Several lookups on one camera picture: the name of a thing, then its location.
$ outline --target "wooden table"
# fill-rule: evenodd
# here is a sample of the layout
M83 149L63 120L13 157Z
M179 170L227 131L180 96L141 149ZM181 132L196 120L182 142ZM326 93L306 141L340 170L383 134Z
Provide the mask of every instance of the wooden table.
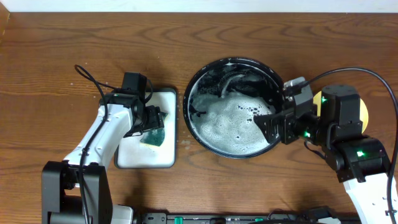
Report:
M41 220L40 173L61 161L91 126L100 98L74 64L120 86L126 71L174 86L182 107L191 77L225 57L259 60L284 80L359 65L398 90L397 14L12 13L0 48L0 222ZM369 108L366 134L391 155L391 99L375 78L341 73L316 82L354 85ZM108 171L114 203L141 210L268 213L354 206L335 173L302 141L252 159L207 151L178 113L177 160L170 169Z

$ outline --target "yellow plate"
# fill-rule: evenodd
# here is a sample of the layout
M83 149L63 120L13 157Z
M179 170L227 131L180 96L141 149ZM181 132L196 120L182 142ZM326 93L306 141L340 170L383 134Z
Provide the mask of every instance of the yellow plate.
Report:
M315 103L318 106L317 116L321 116L321 95L322 95L322 93L319 91L313 97L313 103ZM361 111L359 112L359 118L363 122L363 124L362 124L362 133L363 133L369 123L369 114L368 114L368 109L365 105L365 102L362 99L361 99L360 108L361 108Z

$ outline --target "soapy water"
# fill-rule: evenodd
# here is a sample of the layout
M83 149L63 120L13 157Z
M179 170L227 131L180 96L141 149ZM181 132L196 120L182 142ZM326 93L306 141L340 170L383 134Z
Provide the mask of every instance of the soapy water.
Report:
M275 107L272 98L266 98L266 102L253 88L255 84L267 88L267 80L248 71L236 71L229 63L223 67L223 78L217 84L208 82L216 75L210 71L190 92L188 108L193 131L203 143L223 154L249 155L269 145L253 117L274 114Z

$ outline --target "white wall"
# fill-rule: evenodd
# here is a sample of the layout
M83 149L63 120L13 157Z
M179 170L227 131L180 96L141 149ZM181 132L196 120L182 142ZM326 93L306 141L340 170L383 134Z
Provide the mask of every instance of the white wall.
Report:
M398 12L398 0L0 0L10 12Z

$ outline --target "black bowl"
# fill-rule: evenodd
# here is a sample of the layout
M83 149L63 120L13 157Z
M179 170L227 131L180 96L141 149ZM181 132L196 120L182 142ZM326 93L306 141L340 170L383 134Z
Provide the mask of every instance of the black bowl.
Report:
M183 99L185 123L193 137L217 155L258 156L280 139L266 142L252 115L280 112L282 88L280 76L261 62L217 60L199 70L188 84Z

